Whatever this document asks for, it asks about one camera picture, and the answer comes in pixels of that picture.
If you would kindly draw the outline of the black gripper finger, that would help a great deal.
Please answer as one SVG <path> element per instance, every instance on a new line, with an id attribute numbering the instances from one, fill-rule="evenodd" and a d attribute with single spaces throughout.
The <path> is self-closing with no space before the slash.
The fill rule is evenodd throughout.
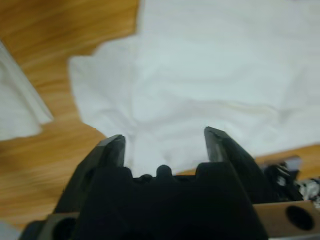
<path id="1" fill-rule="evenodd" d="M 209 161 L 226 162 L 232 166 L 253 204 L 280 201 L 254 158 L 226 132 L 207 126 L 204 137 Z"/>
<path id="2" fill-rule="evenodd" d="M 103 167 L 123 167 L 126 140 L 117 134 L 100 141 L 76 167 L 53 211 L 54 214 L 81 210 L 95 173 Z"/>

